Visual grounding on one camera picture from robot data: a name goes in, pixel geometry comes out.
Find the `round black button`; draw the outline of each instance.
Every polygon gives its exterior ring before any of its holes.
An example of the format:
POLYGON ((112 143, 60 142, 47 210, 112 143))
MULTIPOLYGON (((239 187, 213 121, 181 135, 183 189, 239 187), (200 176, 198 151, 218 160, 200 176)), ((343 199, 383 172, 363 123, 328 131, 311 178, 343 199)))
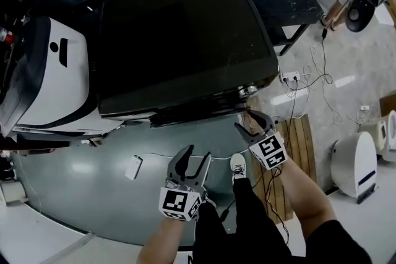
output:
POLYGON ((51 44, 49 45, 49 48, 51 49, 52 52, 58 52, 59 47, 55 42, 51 42, 51 44))

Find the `shoelace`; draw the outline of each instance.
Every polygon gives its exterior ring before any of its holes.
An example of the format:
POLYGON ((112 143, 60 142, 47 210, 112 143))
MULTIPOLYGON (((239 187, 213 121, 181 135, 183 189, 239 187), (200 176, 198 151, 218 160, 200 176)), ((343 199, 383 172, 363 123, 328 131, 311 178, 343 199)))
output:
POLYGON ((242 165, 235 165, 233 174, 235 175, 243 175, 245 173, 245 169, 243 168, 242 165))

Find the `wooden board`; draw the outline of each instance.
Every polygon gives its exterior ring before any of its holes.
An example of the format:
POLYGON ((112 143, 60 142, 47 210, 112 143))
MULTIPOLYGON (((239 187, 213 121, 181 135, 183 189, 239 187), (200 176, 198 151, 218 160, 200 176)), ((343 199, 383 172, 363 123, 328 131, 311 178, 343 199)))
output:
MULTIPOLYGON (((249 100, 249 106, 251 109, 260 109, 259 101, 257 98, 251 98, 249 100)), ((257 123, 250 118, 247 114, 243 116, 245 127, 250 127, 252 133, 262 132, 257 123)), ((308 115, 304 115, 300 119, 292 119, 291 124, 286 121, 279 122, 276 125, 277 131, 283 137, 285 142, 286 152, 289 157, 309 176, 316 182, 316 169, 315 169, 315 156, 314 146, 312 141, 311 128, 309 126, 308 115), (290 140, 288 141, 288 132, 290 130, 290 140)), ((251 155, 251 166, 253 174, 253 184, 255 184, 264 175, 263 179, 260 180, 256 188, 254 189, 256 195, 260 198, 265 206, 268 217, 274 223, 280 223, 279 218, 271 210, 269 203, 266 201, 265 194, 268 193, 269 183, 272 178, 272 171, 266 171, 263 166, 251 155)), ((273 206, 274 210, 282 218, 282 220, 290 220, 293 218, 293 209, 290 201, 286 196, 283 189, 282 183, 278 177, 273 180, 272 188, 270 191, 268 201, 273 206)))

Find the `black sleeve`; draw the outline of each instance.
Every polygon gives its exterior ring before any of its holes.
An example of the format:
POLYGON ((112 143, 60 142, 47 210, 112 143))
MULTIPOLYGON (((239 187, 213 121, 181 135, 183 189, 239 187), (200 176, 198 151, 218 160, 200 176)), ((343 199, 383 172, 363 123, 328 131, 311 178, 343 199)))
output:
POLYGON ((325 222, 308 237, 306 259, 316 263, 372 263, 337 220, 325 222))

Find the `power strip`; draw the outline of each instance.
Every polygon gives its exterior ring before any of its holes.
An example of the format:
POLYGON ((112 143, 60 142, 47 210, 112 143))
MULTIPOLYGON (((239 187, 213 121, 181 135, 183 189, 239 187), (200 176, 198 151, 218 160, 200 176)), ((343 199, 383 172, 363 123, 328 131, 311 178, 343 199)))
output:
POLYGON ((279 79, 281 82, 294 82, 296 79, 300 80, 301 76, 299 72, 289 72, 279 74, 279 79))

